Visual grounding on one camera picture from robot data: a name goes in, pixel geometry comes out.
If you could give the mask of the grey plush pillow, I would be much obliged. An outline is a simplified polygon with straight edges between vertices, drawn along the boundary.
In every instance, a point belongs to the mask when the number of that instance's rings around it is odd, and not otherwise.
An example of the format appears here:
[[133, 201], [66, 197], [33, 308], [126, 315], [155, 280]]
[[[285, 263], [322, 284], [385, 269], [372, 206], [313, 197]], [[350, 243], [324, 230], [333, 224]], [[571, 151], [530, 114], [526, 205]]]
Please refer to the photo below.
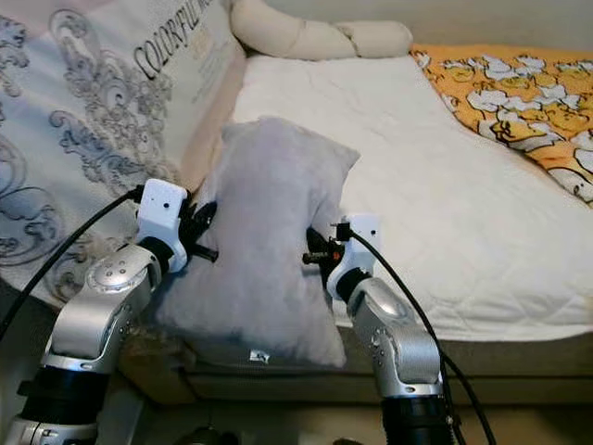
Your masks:
[[196, 239], [219, 256], [174, 275], [157, 326], [198, 343], [224, 340], [314, 367], [347, 354], [321, 272], [302, 262], [308, 231], [331, 232], [356, 149], [278, 116], [221, 128], [219, 164], [200, 187], [217, 210]]

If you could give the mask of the yellow cartoon print blanket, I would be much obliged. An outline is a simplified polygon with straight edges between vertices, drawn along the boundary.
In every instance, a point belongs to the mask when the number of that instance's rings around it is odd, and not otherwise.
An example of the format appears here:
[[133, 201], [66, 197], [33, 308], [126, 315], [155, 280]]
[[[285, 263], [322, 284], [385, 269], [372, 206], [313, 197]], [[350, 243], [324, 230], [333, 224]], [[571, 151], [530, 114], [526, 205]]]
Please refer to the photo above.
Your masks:
[[463, 127], [593, 208], [593, 51], [414, 44], [410, 55]]

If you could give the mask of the white quilted mattress cover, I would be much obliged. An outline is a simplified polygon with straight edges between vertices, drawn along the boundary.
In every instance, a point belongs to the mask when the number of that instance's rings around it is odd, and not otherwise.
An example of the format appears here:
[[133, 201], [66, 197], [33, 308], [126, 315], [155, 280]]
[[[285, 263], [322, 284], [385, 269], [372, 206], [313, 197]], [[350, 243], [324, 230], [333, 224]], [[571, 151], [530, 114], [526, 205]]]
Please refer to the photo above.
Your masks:
[[360, 153], [340, 205], [380, 216], [381, 253], [440, 338], [593, 332], [593, 209], [462, 127], [414, 59], [250, 57], [232, 119], [262, 116]]

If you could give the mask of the white printed headboard cushion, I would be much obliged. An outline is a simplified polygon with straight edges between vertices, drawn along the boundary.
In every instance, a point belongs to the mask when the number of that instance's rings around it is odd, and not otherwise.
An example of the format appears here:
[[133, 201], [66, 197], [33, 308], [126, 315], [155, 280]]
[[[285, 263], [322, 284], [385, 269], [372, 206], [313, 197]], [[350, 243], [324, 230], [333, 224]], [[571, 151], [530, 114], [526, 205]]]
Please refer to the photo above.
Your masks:
[[158, 178], [216, 164], [246, 71], [232, 0], [1, 0], [0, 276]]

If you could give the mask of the beige bolster pillow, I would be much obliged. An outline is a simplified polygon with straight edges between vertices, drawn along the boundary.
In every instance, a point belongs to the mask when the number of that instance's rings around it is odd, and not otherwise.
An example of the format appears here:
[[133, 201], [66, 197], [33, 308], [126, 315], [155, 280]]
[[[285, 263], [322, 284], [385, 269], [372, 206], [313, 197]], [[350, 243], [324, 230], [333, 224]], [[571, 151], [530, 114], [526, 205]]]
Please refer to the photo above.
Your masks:
[[234, 37], [259, 54], [312, 62], [403, 57], [412, 46], [412, 33], [401, 22], [362, 20], [331, 24], [294, 17], [263, 0], [233, 0], [230, 25]]

